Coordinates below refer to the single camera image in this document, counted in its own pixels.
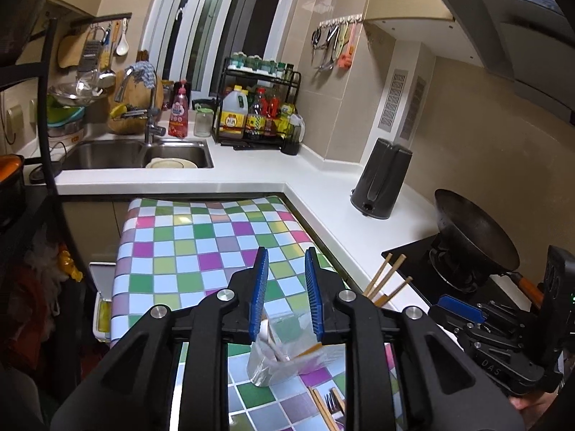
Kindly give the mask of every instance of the stainless steel sink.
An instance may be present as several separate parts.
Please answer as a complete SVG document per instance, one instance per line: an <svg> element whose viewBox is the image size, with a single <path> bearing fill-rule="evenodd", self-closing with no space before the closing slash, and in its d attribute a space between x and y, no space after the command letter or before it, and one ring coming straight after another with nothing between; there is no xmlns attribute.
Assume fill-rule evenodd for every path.
<svg viewBox="0 0 575 431"><path fill-rule="evenodd" d="M64 170L144 168L153 158L183 158L198 168L213 168L208 144L203 141L164 140L146 146L138 140L90 140L73 148Z"/></svg>

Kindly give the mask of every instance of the pink soap bottle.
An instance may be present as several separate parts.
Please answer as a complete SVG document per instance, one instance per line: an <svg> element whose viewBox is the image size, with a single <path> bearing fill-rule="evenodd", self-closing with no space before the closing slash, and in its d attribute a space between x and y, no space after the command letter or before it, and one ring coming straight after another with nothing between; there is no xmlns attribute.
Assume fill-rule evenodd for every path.
<svg viewBox="0 0 575 431"><path fill-rule="evenodd" d="M188 136L188 97L186 97L186 80L182 79L182 87L174 97L168 134L183 139Z"/></svg>

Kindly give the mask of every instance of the white ladle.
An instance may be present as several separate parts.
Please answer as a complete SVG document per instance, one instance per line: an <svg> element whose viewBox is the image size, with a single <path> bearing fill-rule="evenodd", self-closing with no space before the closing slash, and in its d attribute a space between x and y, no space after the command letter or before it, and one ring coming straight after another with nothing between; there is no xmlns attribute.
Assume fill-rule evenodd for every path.
<svg viewBox="0 0 575 431"><path fill-rule="evenodd" d="M125 54L128 53L130 49L130 45L128 45L128 41L126 40L126 31L128 30L128 20L126 18L122 21L122 37L120 38L120 42L116 47L116 55L119 57L123 57Z"/></svg>

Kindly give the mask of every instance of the vent grille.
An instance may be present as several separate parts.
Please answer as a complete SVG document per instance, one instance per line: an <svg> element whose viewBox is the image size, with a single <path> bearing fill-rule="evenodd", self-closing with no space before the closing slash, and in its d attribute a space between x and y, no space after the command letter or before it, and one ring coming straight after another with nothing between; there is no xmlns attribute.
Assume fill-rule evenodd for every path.
<svg viewBox="0 0 575 431"><path fill-rule="evenodd" d="M389 94L385 100L385 106L383 108L383 114L378 127L383 131L391 133L393 122L397 114L397 109L399 108L399 102L401 102L401 95L403 94L403 88L405 87L405 81L407 80L407 71L396 69L393 72L393 79L391 86L389 87Z"/></svg>
<svg viewBox="0 0 575 431"><path fill-rule="evenodd" d="M426 82L422 78L418 77L418 82L415 85L415 90L411 97L411 103L409 104L409 110L407 110L405 122L403 123L403 128L399 134L401 139L409 140L411 137L413 126L415 126L415 120L418 117L419 108L422 105L423 92L426 89L425 86Z"/></svg>

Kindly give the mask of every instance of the gas stove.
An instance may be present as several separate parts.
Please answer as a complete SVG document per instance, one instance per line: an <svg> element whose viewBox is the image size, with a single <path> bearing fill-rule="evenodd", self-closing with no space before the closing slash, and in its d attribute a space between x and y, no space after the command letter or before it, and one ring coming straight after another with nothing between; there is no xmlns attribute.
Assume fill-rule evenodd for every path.
<svg viewBox="0 0 575 431"><path fill-rule="evenodd" d="M471 305L495 301L515 306L489 274L457 260L439 234L384 251L382 255L388 253L393 254L392 263L400 254L406 255L398 273L404 279L413 278L411 286L430 306L436 304L442 295L453 296Z"/></svg>

